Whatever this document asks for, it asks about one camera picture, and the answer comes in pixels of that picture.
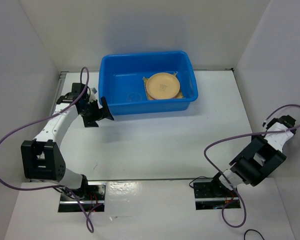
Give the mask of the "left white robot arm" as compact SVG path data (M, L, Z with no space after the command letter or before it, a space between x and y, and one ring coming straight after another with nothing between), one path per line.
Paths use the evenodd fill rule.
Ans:
M24 175L29 180L53 182L71 189L78 200L92 192L87 177L66 167L60 146L72 122L81 116L86 128L98 127L102 119L113 120L106 98L99 100L82 83L73 83L71 92L56 101L54 113L33 140L21 145Z

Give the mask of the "clear plastic cup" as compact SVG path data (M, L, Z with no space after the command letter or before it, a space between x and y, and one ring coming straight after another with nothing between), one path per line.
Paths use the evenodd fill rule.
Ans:
M126 98L126 101L128 103L136 103L136 102L140 102L142 100L143 100L143 95L138 92L132 92Z

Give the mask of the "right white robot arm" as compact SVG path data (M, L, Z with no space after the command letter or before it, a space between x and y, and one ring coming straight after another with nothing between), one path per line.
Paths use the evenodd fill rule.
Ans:
M234 130L233 125L200 126L192 119L111 123L87 131L79 158L90 180L187 178L199 199L232 197L237 185L256 186L286 159L270 135L253 136L247 146L223 143L205 159L202 146Z

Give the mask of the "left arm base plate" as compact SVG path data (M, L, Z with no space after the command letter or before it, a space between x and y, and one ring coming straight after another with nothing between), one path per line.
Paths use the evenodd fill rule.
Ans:
M86 213L104 212L106 187L107 183L105 181L89 181L87 194L83 194L78 189L74 189L73 192L79 199ZM76 213L81 211L76 199L68 190L61 188L56 191L60 193L58 205L59 213Z

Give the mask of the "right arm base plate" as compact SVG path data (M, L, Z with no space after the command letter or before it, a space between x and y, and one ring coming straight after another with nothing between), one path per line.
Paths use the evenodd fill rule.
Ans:
M212 178L199 176L188 185L194 193L196 210L221 210L225 205L226 209L241 208L238 195Z

